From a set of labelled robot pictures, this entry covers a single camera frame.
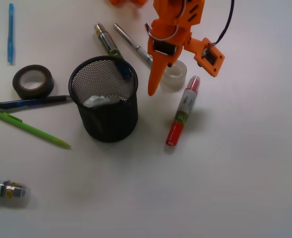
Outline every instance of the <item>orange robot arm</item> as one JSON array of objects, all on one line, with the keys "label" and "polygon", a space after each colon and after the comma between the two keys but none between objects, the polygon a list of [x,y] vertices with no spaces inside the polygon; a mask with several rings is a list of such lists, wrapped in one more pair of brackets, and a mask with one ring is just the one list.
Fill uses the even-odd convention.
[{"label": "orange robot arm", "polygon": [[154,0],[159,19],[152,23],[151,29],[146,25],[148,53],[153,58],[148,82],[150,96],[156,92],[166,67],[177,61],[183,49],[193,52],[199,66],[211,76],[218,75],[224,55],[214,46],[216,43],[191,37],[191,27],[200,23],[204,4],[205,0]]},{"label": "orange robot arm", "polygon": [[[110,3],[113,5],[118,5],[123,2],[124,2],[123,0],[110,0]],[[147,2],[147,0],[131,0],[131,2],[142,6],[145,4],[145,2]]]}]

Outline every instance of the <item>blue pen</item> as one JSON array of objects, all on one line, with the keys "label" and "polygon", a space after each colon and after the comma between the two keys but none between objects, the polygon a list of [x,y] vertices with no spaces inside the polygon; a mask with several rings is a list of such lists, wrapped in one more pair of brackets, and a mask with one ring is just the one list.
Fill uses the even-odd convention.
[{"label": "blue pen", "polygon": [[38,98],[38,99],[30,99],[30,100],[18,100],[18,101],[10,101],[10,102],[3,102],[0,103],[0,109],[12,109],[12,108],[20,108],[25,106],[34,106],[34,105],[41,105],[41,104],[49,104],[49,103],[58,103],[67,101],[70,99],[70,96],[63,95],[63,96],[51,96],[46,98]]},{"label": "blue pen", "polygon": [[13,4],[9,4],[9,30],[8,30],[8,42],[7,42],[7,54],[8,62],[13,64]]}]

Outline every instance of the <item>pencil holder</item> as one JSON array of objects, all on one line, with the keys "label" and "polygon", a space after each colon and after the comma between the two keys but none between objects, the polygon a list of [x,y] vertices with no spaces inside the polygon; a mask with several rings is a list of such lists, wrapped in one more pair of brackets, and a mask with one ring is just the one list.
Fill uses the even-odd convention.
[{"label": "pencil holder", "polygon": [[[79,65],[69,80],[69,93],[77,104],[86,131],[103,142],[116,142],[134,130],[138,120],[138,78],[125,60],[101,56]],[[117,96],[117,103],[88,108],[92,96]]]}]

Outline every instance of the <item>pen clip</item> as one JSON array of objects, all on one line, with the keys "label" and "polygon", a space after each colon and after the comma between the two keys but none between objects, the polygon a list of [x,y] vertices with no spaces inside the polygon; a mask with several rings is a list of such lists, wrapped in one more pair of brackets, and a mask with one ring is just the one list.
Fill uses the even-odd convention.
[{"label": "pen clip", "polygon": [[14,117],[13,115],[11,115],[11,114],[9,114],[9,113],[4,113],[4,114],[6,114],[6,116],[8,116],[8,117],[10,117],[10,118],[13,118],[13,119],[15,119],[15,120],[18,120],[19,122],[22,122],[22,119],[17,118],[17,117]]}]

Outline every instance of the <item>pen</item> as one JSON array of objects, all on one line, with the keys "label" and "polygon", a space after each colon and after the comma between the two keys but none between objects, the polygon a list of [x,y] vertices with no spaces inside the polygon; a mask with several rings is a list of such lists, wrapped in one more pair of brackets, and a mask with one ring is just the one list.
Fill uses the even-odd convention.
[{"label": "pen", "polygon": [[58,138],[56,138],[48,133],[45,133],[41,130],[38,130],[32,126],[29,126],[29,125],[23,123],[21,119],[16,118],[13,115],[10,115],[8,113],[1,113],[0,112],[0,120],[7,122],[8,124],[11,124],[19,129],[27,131],[30,134],[38,136],[41,139],[49,141],[53,144],[56,144],[56,145],[59,145],[59,146],[62,146],[64,148],[68,148],[68,149],[71,148],[71,146],[69,144],[67,144],[66,142],[64,142],[64,141],[62,141],[62,140],[60,140],[60,139],[58,139]]},{"label": "pen", "polygon": [[8,40],[7,40],[7,56],[8,62],[13,64],[13,4],[9,4],[9,27],[8,27]]},{"label": "pen", "polygon": [[115,30],[133,47],[133,49],[152,66],[152,56],[147,53],[139,44],[137,44],[118,24],[114,24]]},{"label": "pen", "polygon": [[18,100],[18,101],[2,102],[2,103],[0,103],[0,109],[12,109],[12,108],[25,107],[25,106],[57,103],[57,102],[66,101],[70,98],[71,98],[70,96],[63,95],[63,96],[52,96],[52,97],[31,99],[31,100]]},{"label": "pen", "polygon": [[98,39],[102,42],[107,54],[109,56],[116,56],[123,59],[121,52],[114,43],[110,33],[106,31],[105,27],[101,23],[96,22],[94,28]]},{"label": "pen", "polygon": [[[107,51],[107,54],[109,56],[116,56],[121,59],[124,59],[121,52],[114,43],[110,33],[106,31],[105,27],[101,23],[96,22],[94,28],[98,36],[98,39],[102,42],[102,45]],[[121,75],[124,78],[129,79],[132,77],[132,72],[124,63],[116,62],[115,66],[117,67],[117,69],[120,71]]]},{"label": "pen", "polygon": [[172,146],[177,144],[181,132],[187,122],[189,113],[195,103],[199,86],[200,78],[198,76],[193,76],[190,79],[184,94],[182,95],[174,122],[166,140],[167,145]]}]

